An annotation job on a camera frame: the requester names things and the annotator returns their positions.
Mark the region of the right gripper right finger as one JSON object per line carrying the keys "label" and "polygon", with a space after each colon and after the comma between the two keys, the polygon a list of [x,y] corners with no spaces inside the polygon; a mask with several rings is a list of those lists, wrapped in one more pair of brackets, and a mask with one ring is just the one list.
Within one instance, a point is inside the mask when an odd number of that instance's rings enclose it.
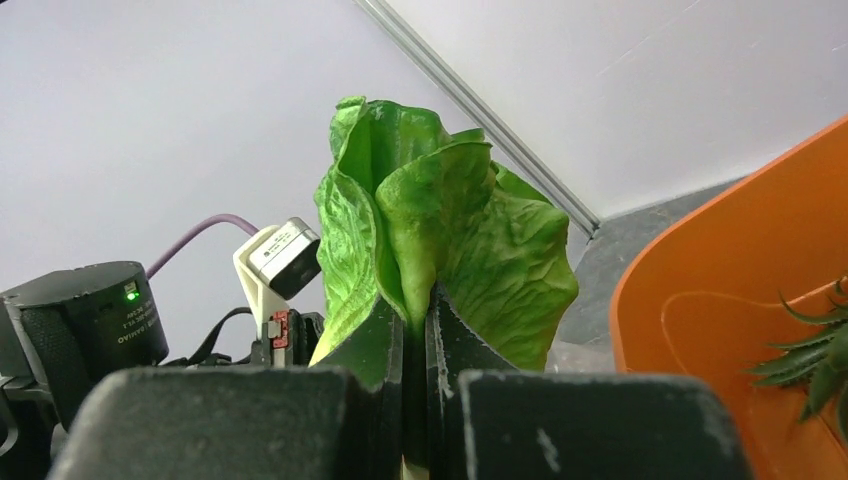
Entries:
{"label": "right gripper right finger", "polygon": [[425,320],[434,479],[748,479],[713,391],[665,374],[517,369],[435,286]]}

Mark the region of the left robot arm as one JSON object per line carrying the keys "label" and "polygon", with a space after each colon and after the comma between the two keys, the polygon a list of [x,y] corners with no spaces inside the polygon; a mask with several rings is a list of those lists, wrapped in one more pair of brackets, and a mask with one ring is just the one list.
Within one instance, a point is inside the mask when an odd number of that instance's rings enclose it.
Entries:
{"label": "left robot arm", "polygon": [[248,364],[181,364],[141,264],[45,274],[1,296],[5,479],[334,479],[348,379],[292,357],[266,308]]}

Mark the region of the green toy lettuce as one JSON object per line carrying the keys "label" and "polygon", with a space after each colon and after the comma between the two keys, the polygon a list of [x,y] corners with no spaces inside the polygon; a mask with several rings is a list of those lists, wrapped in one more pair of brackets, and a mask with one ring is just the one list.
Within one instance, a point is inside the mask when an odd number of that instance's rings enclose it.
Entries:
{"label": "green toy lettuce", "polygon": [[415,339],[442,285],[459,317],[498,354],[542,370],[579,286],[568,215],[496,162],[479,128],[451,133],[431,110],[340,100],[332,164],[314,201],[326,319],[319,362],[384,299]]}

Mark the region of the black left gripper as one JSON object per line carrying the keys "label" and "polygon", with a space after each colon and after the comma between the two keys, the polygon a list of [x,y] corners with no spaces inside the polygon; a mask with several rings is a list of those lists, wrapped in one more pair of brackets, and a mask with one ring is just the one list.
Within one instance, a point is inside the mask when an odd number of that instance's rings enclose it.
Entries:
{"label": "black left gripper", "polygon": [[306,366],[324,331],[324,318],[317,312],[301,314],[295,309],[279,311],[261,325],[260,338],[251,343],[250,352],[242,359],[214,352],[226,323],[239,315],[251,314],[248,307],[237,307],[225,314],[210,330],[197,350],[189,357],[165,363],[166,366],[199,367],[280,367]]}

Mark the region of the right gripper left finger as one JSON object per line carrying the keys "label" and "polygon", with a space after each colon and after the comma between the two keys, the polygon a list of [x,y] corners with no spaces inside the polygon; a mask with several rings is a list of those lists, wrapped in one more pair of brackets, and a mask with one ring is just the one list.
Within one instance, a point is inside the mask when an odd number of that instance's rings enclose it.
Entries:
{"label": "right gripper left finger", "polygon": [[82,404],[53,479],[396,479],[402,325],[378,300],[311,367],[135,368]]}

